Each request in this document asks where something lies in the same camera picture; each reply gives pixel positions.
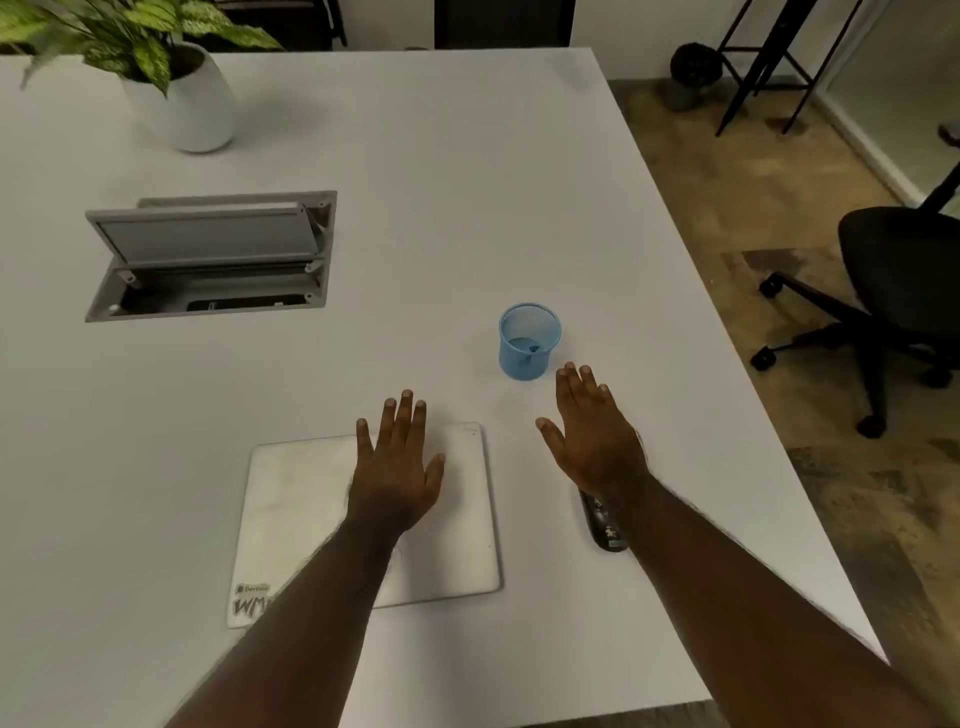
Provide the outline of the person's left hand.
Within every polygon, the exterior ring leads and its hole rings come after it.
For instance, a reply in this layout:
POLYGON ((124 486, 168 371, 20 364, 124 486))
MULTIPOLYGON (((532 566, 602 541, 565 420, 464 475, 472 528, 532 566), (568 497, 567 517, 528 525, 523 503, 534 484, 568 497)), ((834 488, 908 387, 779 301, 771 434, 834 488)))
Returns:
POLYGON ((383 403, 376 436, 370 435, 375 455, 366 467, 354 468, 343 522, 390 545, 414 528, 437 504, 441 493, 426 491, 425 469, 431 460, 425 460, 427 405, 423 399, 415 399, 415 395, 406 445, 394 449, 394 421, 400 398, 401 395, 391 397, 383 403))

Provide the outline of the person's right hand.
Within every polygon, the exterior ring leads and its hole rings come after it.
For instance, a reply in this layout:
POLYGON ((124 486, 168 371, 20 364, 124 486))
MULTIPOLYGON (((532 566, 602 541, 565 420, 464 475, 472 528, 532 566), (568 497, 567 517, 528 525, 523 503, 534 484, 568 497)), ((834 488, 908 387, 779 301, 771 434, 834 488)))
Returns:
POLYGON ((638 431, 620 411, 619 420, 605 420, 599 412, 601 397, 592 368, 577 367, 589 392, 589 407, 565 415, 565 365, 556 370, 555 395, 566 438, 568 468, 560 470, 581 490, 601 504, 614 507, 630 500, 654 482, 638 431))

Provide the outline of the person's right forearm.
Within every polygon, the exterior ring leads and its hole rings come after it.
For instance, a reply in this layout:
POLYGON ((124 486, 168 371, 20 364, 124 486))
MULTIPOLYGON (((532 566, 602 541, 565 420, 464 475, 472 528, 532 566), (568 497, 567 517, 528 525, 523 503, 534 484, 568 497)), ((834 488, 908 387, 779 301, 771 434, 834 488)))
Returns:
POLYGON ((586 489, 627 540, 731 728, 957 728, 649 472, 586 489))

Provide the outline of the person's left forearm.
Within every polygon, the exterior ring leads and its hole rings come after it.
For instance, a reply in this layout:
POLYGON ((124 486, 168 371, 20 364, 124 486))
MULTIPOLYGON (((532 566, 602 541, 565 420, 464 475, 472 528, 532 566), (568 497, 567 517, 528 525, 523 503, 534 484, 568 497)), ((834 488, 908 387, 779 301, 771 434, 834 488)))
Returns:
POLYGON ((349 516, 165 728, 338 728, 401 534, 349 516))

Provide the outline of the white whiteboard tablet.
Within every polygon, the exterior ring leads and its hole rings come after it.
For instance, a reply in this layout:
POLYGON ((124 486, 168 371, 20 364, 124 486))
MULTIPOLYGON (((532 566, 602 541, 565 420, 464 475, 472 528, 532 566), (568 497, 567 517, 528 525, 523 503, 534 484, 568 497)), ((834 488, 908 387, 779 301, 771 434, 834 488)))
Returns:
MULTIPOLYGON (((493 593, 502 584, 483 428, 432 432, 426 455, 446 458, 436 504, 399 540, 376 608, 493 593)), ((340 527, 356 438, 266 443, 250 455, 225 624, 253 624, 340 527)))

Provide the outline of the blue mesh pen cup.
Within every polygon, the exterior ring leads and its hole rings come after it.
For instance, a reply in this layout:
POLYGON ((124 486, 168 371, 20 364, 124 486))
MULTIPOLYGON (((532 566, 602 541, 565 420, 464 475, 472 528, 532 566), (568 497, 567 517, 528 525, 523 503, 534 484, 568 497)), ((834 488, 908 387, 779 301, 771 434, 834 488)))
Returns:
POLYGON ((498 334, 501 371, 512 380, 530 382, 546 372, 550 357, 561 341, 562 325, 548 307, 524 301, 502 314, 498 334), (539 351, 526 350, 530 342, 538 344, 539 351))

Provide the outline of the black office chair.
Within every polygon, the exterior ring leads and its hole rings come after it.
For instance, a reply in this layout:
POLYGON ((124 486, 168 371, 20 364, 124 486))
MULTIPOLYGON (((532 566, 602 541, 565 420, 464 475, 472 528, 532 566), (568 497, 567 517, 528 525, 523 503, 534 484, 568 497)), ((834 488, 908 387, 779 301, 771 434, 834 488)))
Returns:
POLYGON ((881 205, 846 213, 838 224, 839 248, 860 308, 788 273, 770 273, 758 285, 764 298, 772 300, 787 288, 833 322, 782 346, 763 346, 750 367, 767 371, 783 351, 852 346, 870 408, 855 429, 867 439, 879 439, 887 430, 887 352, 926 364, 920 375, 926 387, 949 387, 960 372, 960 219, 944 210, 959 190, 960 160, 917 207, 881 205))

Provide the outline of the small dark potted plant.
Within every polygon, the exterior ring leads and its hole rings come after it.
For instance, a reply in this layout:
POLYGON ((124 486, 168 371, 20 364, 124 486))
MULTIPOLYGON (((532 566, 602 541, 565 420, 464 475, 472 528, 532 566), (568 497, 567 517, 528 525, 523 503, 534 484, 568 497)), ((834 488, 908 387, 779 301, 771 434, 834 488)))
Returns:
POLYGON ((671 56, 669 77, 659 88, 661 102, 673 113, 696 109, 723 72, 723 54, 717 49, 700 42, 684 43, 671 56))

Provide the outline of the white plant pot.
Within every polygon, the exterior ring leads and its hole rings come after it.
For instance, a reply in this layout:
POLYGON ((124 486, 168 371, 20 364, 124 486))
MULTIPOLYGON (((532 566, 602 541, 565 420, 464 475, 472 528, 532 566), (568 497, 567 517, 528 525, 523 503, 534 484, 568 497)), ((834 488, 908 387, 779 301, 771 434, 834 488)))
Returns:
POLYGON ((236 133, 234 92, 203 47, 174 45, 174 79, 163 93, 147 81, 121 79, 133 115, 158 140, 190 154, 215 152, 236 133))

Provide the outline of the green leafy plant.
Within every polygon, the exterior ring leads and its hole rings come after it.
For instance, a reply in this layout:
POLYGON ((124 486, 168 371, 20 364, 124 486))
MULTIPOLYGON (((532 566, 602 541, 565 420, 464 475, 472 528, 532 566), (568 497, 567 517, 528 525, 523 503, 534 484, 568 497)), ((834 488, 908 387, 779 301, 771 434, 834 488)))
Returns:
POLYGON ((54 60, 79 56, 88 67, 166 95, 203 62, 185 39, 207 36, 283 50, 269 32, 235 23, 212 0, 0 0, 0 48, 30 57, 21 89, 54 60))

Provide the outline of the black metal stool frame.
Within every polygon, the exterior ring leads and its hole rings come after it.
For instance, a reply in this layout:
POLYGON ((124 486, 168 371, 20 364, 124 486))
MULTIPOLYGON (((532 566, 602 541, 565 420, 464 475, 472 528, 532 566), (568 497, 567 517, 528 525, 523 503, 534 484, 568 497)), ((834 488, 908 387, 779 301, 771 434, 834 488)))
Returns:
POLYGON ((740 113, 750 96, 762 92, 800 91, 802 95, 792 115, 783 122, 779 134, 790 134, 798 118, 810 101, 834 55, 854 24, 865 0, 854 0, 845 22, 834 37, 816 72, 811 74, 790 51, 800 30, 806 24, 820 0, 784 0, 771 29, 760 45, 735 45, 738 28, 757 0, 743 0, 737 14, 716 48, 722 68, 736 85, 726 111, 716 128, 714 137, 720 138, 740 113))

